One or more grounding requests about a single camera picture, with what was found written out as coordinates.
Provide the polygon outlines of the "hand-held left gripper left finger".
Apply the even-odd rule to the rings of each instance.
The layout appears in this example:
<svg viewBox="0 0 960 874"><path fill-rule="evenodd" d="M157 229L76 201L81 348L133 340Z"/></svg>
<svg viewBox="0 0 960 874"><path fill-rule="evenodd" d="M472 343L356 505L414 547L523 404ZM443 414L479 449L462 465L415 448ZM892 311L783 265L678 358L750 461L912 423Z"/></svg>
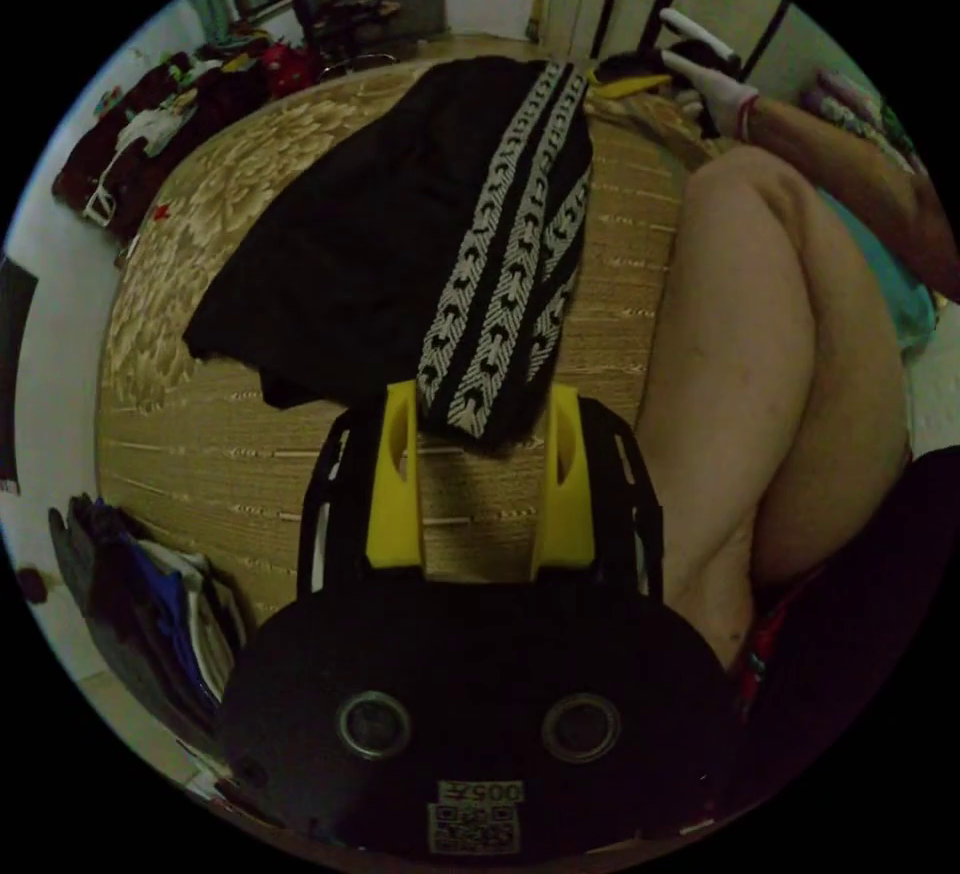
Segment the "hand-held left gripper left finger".
<svg viewBox="0 0 960 874"><path fill-rule="evenodd" d="M417 386L388 386L377 431L366 557L373 568L423 568Z"/></svg>

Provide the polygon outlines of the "person's right hand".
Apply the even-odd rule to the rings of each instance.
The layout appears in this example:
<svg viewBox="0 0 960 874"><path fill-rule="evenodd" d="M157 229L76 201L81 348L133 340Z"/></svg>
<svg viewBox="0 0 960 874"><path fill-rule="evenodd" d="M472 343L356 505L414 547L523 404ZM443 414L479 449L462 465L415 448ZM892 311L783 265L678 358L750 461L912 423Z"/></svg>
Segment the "person's right hand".
<svg viewBox="0 0 960 874"><path fill-rule="evenodd" d="M674 51L662 51L661 59L670 74L690 84L676 95L685 113L691 116L706 114L720 137L742 142L750 140L750 116L760 98L756 88Z"/></svg>

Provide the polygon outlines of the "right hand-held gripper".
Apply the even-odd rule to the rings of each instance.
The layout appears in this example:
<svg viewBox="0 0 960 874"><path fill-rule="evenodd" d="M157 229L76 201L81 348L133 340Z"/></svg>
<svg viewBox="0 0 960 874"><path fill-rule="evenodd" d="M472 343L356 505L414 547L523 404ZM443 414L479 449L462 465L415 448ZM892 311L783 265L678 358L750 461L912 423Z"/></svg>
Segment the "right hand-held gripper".
<svg viewBox="0 0 960 874"><path fill-rule="evenodd" d="M739 56L725 45L721 50L702 40L681 39L668 48L649 48L611 55L588 73L593 96L604 100L624 100L643 93L662 94L668 89L685 89L690 84L670 74L661 52L674 51L682 57L729 76L739 74Z"/></svg>

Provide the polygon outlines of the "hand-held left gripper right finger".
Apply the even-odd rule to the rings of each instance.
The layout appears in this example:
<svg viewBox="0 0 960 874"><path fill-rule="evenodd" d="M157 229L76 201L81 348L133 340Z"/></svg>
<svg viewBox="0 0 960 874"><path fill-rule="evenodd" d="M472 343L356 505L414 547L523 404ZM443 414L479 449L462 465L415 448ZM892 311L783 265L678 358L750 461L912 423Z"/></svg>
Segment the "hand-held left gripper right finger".
<svg viewBox="0 0 960 874"><path fill-rule="evenodd" d="M590 565L594 556L590 475L579 396L570 386L553 386L546 408L545 466L531 563Z"/></svg>

